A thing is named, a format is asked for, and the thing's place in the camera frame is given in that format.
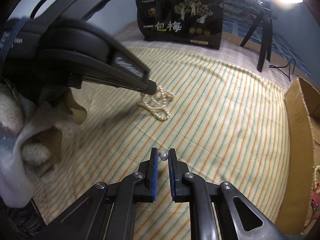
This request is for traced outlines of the left hand in white glove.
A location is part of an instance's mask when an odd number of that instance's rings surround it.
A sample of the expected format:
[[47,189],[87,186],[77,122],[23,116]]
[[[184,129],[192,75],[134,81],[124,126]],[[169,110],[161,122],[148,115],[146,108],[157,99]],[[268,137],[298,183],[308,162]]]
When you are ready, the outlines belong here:
[[56,178],[62,143],[69,142],[87,117],[70,88],[48,91],[36,105],[1,85],[1,199],[25,207],[35,184]]

